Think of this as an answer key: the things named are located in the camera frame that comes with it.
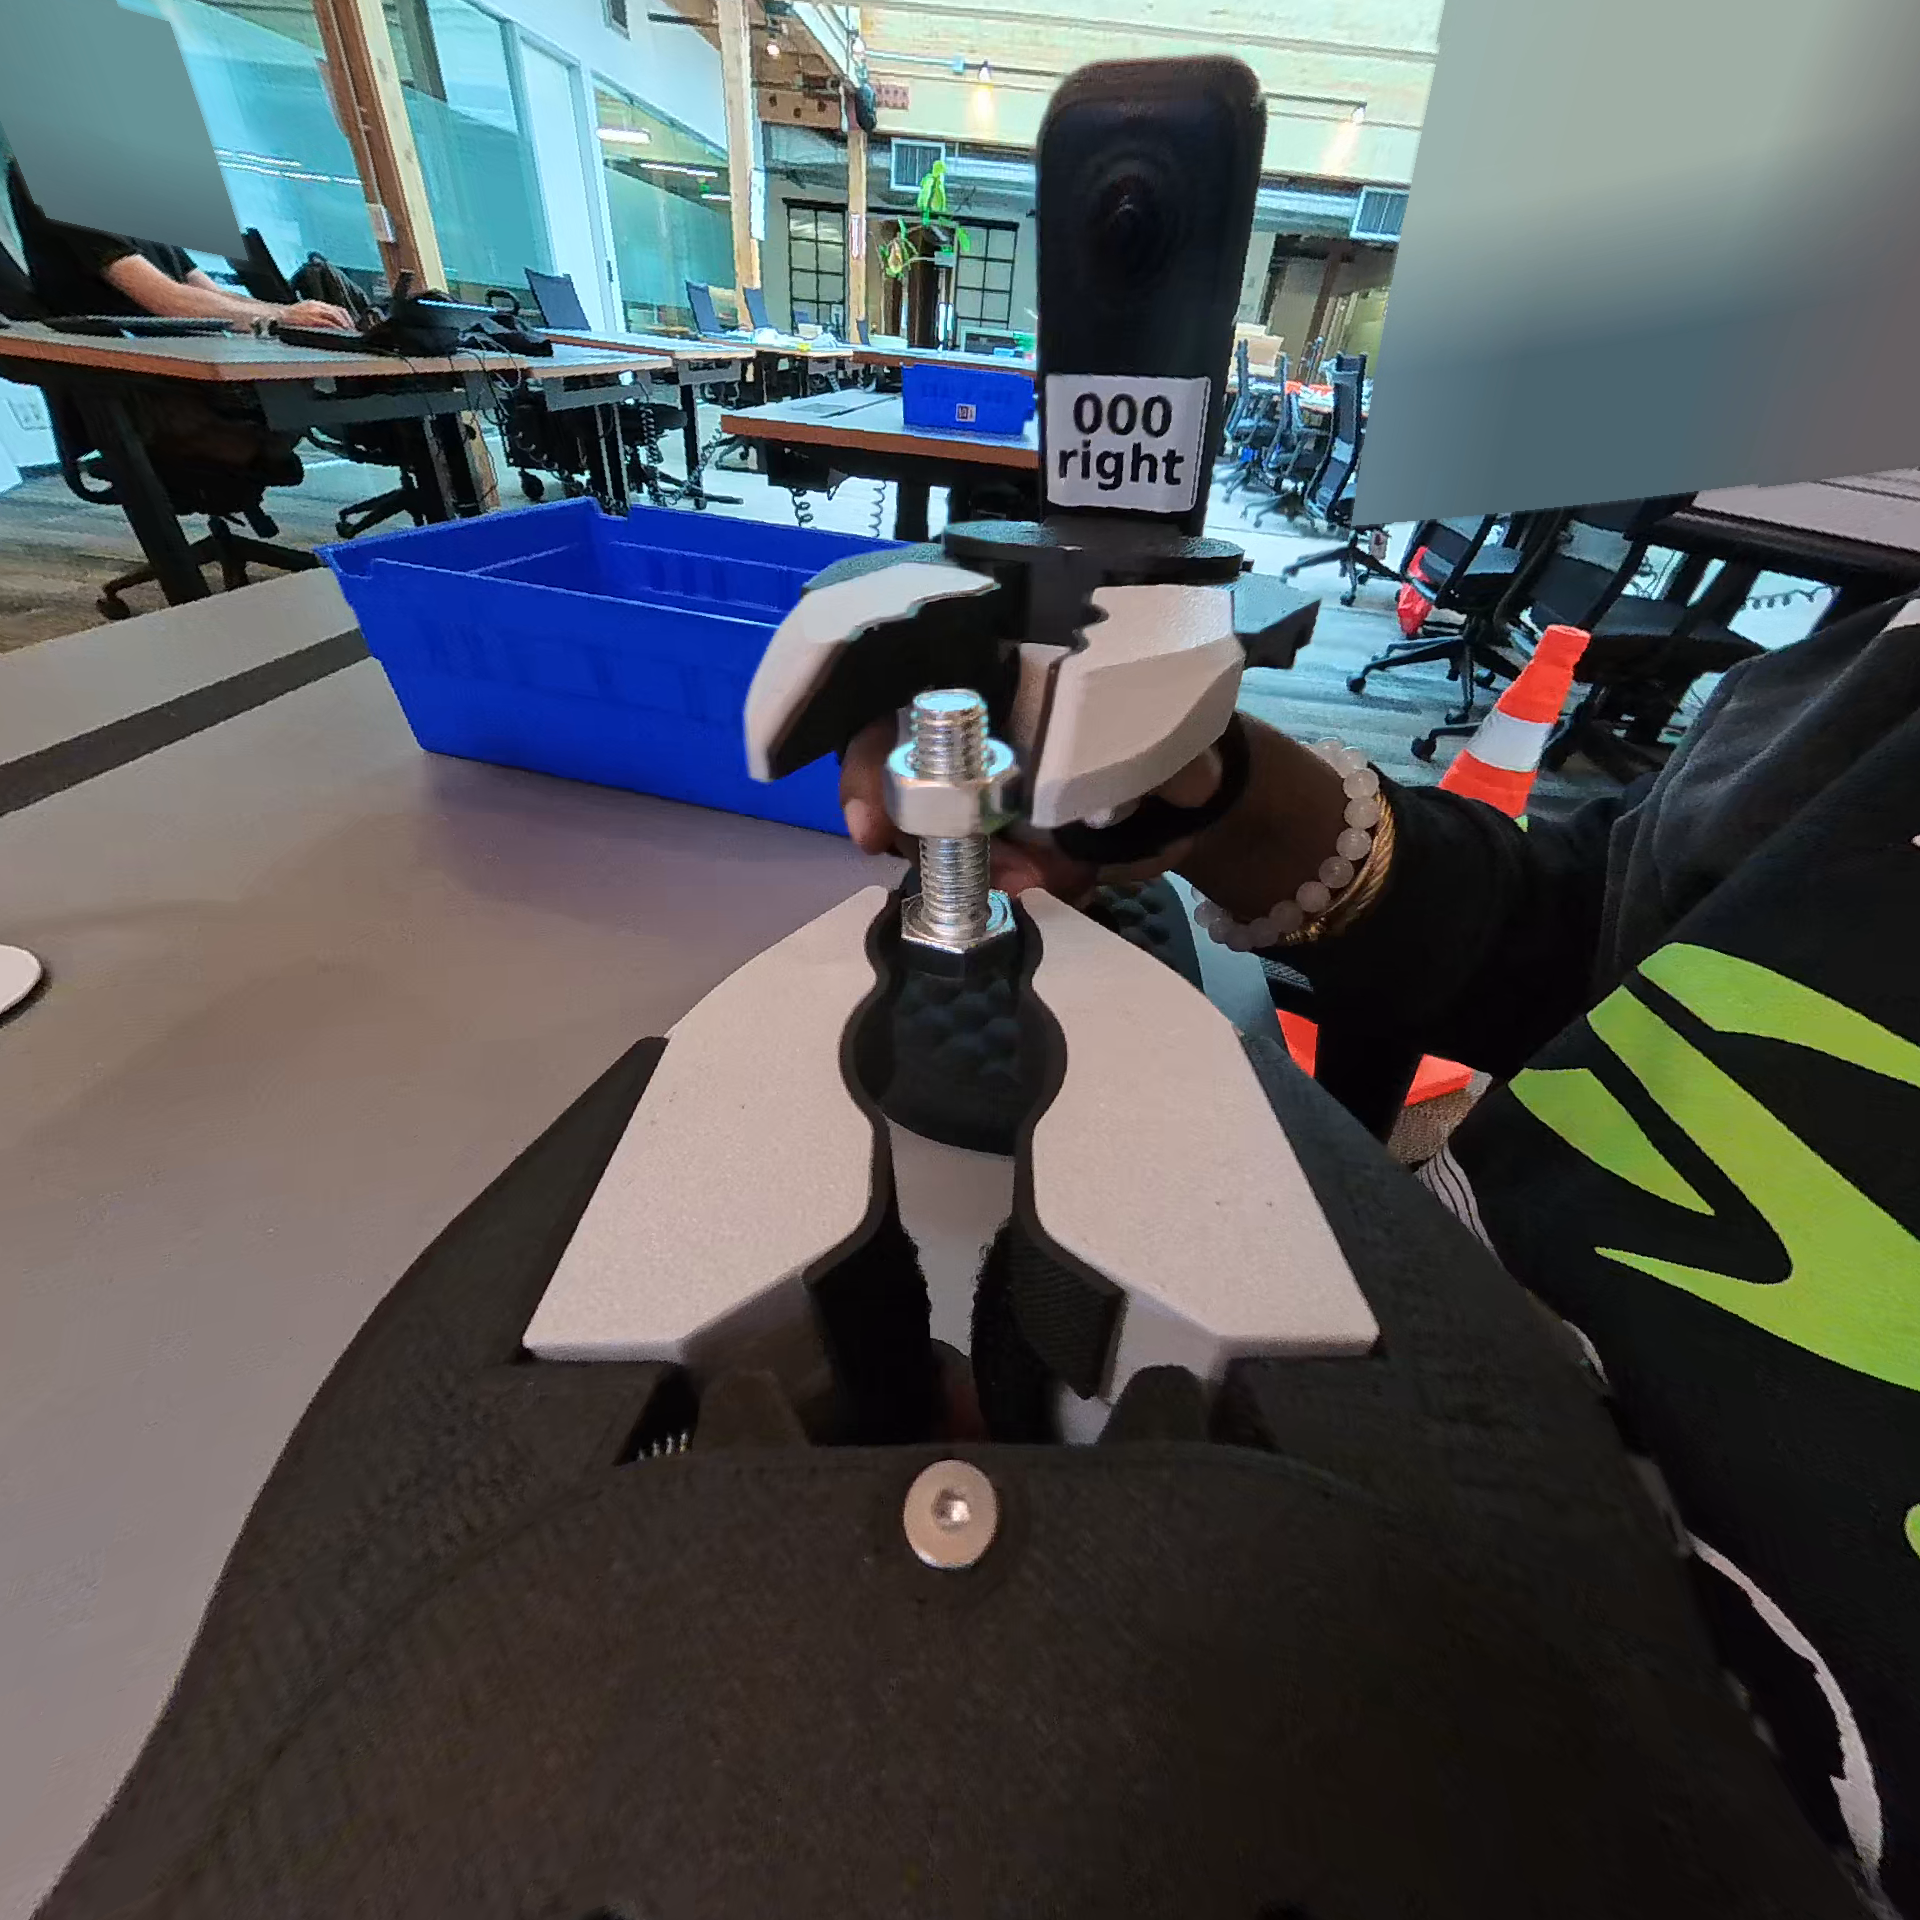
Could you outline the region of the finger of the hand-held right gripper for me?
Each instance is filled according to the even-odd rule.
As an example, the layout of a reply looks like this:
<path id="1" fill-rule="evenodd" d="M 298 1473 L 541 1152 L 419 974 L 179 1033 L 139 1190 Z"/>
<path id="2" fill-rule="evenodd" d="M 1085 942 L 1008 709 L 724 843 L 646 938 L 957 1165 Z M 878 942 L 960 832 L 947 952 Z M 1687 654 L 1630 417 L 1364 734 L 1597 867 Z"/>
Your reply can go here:
<path id="1" fill-rule="evenodd" d="M 773 785 L 839 755 L 931 689 L 972 690 L 1003 723 L 1027 612 L 1027 588 L 972 570 L 874 570 L 807 588 L 742 704 L 749 778 Z"/>
<path id="2" fill-rule="evenodd" d="M 1014 650 L 1024 818 L 1098 825 L 1158 790 L 1221 738 L 1240 669 L 1231 588 L 1098 588 L 1068 636 Z"/>

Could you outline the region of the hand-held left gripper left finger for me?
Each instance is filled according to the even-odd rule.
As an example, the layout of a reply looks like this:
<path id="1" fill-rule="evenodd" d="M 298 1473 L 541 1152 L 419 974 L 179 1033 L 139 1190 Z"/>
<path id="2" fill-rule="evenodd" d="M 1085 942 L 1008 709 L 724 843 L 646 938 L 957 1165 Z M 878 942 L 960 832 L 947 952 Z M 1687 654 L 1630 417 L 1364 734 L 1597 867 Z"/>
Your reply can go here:
<path id="1" fill-rule="evenodd" d="M 864 889 L 724 976 L 655 1067 L 526 1326 L 538 1360 L 773 1372 L 843 1424 L 918 1419 L 918 1261 L 847 1067 L 879 993 Z"/>

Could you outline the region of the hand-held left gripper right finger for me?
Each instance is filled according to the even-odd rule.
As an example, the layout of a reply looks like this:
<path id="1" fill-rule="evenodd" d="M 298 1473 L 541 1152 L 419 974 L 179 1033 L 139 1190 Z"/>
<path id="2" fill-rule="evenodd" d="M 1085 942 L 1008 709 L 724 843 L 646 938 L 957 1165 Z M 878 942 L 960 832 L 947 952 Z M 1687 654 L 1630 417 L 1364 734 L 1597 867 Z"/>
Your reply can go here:
<path id="1" fill-rule="evenodd" d="M 1063 1393 L 1348 1360 L 1379 1322 L 1239 1028 L 1158 957 L 1021 896 L 1013 1314 Z"/>

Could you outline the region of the silver hex nut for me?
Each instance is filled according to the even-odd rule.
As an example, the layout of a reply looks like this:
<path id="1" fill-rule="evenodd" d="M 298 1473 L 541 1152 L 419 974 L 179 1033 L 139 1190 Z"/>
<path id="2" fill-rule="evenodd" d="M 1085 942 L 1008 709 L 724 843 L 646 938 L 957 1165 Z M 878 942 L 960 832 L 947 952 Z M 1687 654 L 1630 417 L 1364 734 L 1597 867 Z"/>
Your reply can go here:
<path id="1" fill-rule="evenodd" d="M 991 837 L 1019 816 L 1019 763 L 1006 742 L 990 738 L 979 774 L 928 774 L 915 766 L 915 745 L 902 742 L 883 763 L 883 805 L 911 840 Z"/>

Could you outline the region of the short thick silver bolt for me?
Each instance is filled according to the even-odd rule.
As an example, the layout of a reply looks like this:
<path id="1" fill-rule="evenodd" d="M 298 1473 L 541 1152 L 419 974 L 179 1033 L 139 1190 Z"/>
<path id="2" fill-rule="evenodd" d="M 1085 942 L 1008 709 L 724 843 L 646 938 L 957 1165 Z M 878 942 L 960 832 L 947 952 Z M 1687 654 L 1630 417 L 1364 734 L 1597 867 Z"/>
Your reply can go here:
<path id="1" fill-rule="evenodd" d="M 911 742 L 915 766 L 928 774 L 979 774 L 990 738 L 990 709 L 976 690 L 931 689 L 908 709 L 898 745 Z M 991 840 L 911 840 L 918 892 L 902 901 L 898 928 L 902 949 L 926 972 L 981 970 L 1013 938 L 1008 896 L 991 886 Z"/>

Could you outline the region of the blue plastic box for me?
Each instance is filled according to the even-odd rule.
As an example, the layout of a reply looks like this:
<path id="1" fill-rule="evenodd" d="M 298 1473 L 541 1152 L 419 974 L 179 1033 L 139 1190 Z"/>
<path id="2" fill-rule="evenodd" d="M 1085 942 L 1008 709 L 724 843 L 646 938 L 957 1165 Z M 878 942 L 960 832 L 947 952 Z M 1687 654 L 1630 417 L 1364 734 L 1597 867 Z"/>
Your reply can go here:
<path id="1" fill-rule="evenodd" d="M 802 588 L 893 546 L 580 496 L 320 556 L 423 750 L 843 835 L 830 760 L 749 778 L 742 709 Z"/>

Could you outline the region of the person's right forearm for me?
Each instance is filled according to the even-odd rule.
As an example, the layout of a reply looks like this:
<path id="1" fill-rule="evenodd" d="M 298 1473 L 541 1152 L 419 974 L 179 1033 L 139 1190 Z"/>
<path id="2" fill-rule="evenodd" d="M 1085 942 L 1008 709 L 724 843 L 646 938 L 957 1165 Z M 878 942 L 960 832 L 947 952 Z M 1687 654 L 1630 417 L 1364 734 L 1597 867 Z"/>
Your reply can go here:
<path id="1" fill-rule="evenodd" d="M 1390 785 L 1379 896 L 1302 952 L 1324 1041 L 1372 1037 L 1514 1080 L 1695 901 L 1693 728 L 1667 763 L 1562 821 L 1517 825 Z"/>

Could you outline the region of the person's right hand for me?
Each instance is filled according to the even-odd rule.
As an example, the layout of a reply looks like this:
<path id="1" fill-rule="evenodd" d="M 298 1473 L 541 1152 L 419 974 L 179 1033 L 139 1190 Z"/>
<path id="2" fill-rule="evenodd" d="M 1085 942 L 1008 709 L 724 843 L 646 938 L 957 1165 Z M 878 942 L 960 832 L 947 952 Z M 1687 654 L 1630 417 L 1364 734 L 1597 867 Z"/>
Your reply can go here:
<path id="1" fill-rule="evenodd" d="M 1046 889 L 1070 905 L 1085 905 L 1103 885 L 1180 873 L 1194 889 L 1222 905 L 1236 921 L 1254 921 L 1316 875 L 1347 830 L 1344 788 L 1316 755 L 1256 721 L 1240 721 L 1248 781 L 1235 806 L 1198 837 L 1127 867 L 1094 868 L 1052 842 L 1003 835 L 991 846 L 994 885 L 1011 893 Z M 895 745 L 895 721 L 883 716 L 847 742 L 839 766 L 839 800 L 847 835 L 866 854 L 918 858 L 918 843 L 893 827 L 883 800 L 883 763 Z M 1200 806 L 1218 787 L 1218 750 L 1163 781 L 1172 806 Z"/>

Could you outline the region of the orange traffic cone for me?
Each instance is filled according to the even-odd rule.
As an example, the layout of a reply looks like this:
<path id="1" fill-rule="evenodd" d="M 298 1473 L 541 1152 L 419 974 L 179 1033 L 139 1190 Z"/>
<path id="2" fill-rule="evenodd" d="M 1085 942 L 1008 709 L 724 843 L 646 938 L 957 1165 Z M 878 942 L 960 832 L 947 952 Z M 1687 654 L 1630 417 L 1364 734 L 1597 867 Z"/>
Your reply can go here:
<path id="1" fill-rule="evenodd" d="M 1356 1024 L 1319 1024 L 1278 1009 L 1287 1056 L 1372 1133 L 1391 1133 L 1408 1105 L 1468 1093 L 1474 1070 L 1416 1054 L 1403 1037 Z"/>
<path id="2" fill-rule="evenodd" d="M 1542 769 L 1547 740 L 1567 706 L 1589 632 L 1554 625 L 1533 645 L 1523 672 L 1498 694 L 1492 710 L 1462 740 L 1440 788 L 1477 800 L 1523 822 Z"/>

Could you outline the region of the wooden office desk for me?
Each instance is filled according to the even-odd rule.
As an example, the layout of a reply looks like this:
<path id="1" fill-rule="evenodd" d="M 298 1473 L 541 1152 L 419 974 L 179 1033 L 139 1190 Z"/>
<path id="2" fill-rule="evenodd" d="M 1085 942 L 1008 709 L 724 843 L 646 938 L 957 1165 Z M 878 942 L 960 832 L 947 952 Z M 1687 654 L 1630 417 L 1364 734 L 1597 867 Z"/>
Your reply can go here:
<path id="1" fill-rule="evenodd" d="M 423 429 L 423 512 L 429 521 L 467 520 L 495 506 L 491 467 L 475 427 L 491 418 L 508 385 L 535 388 L 548 409 L 586 411 L 602 449 L 614 512 L 627 510 L 628 469 L 613 409 L 632 400 L 638 377 L 671 371 L 662 353 L 558 345 L 550 354 L 461 350 L 451 356 L 402 356 L 300 347 L 253 336 L 128 339 L 59 332 L 42 322 L 4 322 L 2 373 L 70 400 L 84 436 L 102 460 L 112 504 L 128 520 L 155 586 L 168 605 L 207 594 L 205 562 L 186 534 L 130 406 L 136 396 L 251 400 L 268 427 L 408 424 Z"/>
<path id="2" fill-rule="evenodd" d="M 724 440 L 752 449 L 767 483 L 787 491 L 830 491 L 843 478 L 895 489 L 893 540 L 931 540 L 928 504 L 947 493 L 948 521 L 1038 521 L 1040 449 L 1019 436 L 922 429 L 891 394 L 837 392 L 720 413 Z"/>

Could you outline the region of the hanging green plant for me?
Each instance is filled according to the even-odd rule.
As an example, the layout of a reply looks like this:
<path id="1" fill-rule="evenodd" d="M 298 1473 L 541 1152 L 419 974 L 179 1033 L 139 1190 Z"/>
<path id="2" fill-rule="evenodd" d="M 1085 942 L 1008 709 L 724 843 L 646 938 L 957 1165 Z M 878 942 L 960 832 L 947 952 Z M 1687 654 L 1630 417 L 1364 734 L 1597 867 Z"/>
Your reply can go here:
<path id="1" fill-rule="evenodd" d="M 879 256 L 883 275 L 888 281 L 906 281 L 926 260 L 934 268 L 952 268 L 972 252 L 968 234 L 948 206 L 947 160 L 934 158 L 915 182 L 911 214 L 901 218 L 895 237 Z"/>

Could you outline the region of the blue plastic bin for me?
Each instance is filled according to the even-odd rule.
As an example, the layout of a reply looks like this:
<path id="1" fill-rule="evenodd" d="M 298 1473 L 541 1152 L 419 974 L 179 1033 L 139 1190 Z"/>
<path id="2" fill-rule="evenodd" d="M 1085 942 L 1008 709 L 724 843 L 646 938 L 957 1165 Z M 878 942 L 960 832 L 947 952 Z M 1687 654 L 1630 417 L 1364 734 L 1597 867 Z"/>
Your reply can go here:
<path id="1" fill-rule="evenodd" d="M 1011 364 L 908 364 L 902 425 L 918 435 L 1019 441 L 1038 413 L 1036 380 Z"/>

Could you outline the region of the black office chair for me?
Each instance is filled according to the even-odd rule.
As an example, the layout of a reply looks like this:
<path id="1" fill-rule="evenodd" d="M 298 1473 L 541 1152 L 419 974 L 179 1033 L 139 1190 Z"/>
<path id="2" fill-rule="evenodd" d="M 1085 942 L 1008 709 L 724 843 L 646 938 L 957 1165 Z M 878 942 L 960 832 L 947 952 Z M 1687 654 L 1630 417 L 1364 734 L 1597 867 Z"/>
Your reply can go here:
<path id="1" fill-rule="evenodd" d="M 1662 596 L 1622 592 L 1600 612 L 1575 667 L 1576 700 L 1542 750 L 1544 773 L 1570 762 L 1621 785 L 1659 773 L 1695 683 L 1765 656 L 1731 625 L 1758 570 L 1722 562 L 1712 578 L 1708 570 L 1708 558 L 1682 558 Z"/>
<path id="2" fill-rule="evenodd" d="M 1562 524 L 1562 510 L 1416 521 L 1398 574 L 1402 590 L 1419 602 L 1414 622 L 1348 678 L 1348 693 L 1360 698 L 1372 676 L 1402 665 L 1440 664 L 1459 683 L 1446 723 L 1461 730 L 1474 721 L 1478 693 L 1495 675 L 1517 672 L 1504 640 Z"/>

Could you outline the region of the person's black printed shirt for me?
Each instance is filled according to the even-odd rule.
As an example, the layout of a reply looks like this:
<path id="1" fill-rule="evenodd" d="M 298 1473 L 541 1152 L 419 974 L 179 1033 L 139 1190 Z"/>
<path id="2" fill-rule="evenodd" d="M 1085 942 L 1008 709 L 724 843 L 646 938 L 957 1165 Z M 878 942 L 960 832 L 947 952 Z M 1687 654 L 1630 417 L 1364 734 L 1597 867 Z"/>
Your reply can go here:
<path id="1" fill-rule="evenodd" d="M 1722 1660 L 1915 1915 L 1915 594 L 1728 675 L 1695 901 L 1429 1184 L 1575 1333 Z"/>

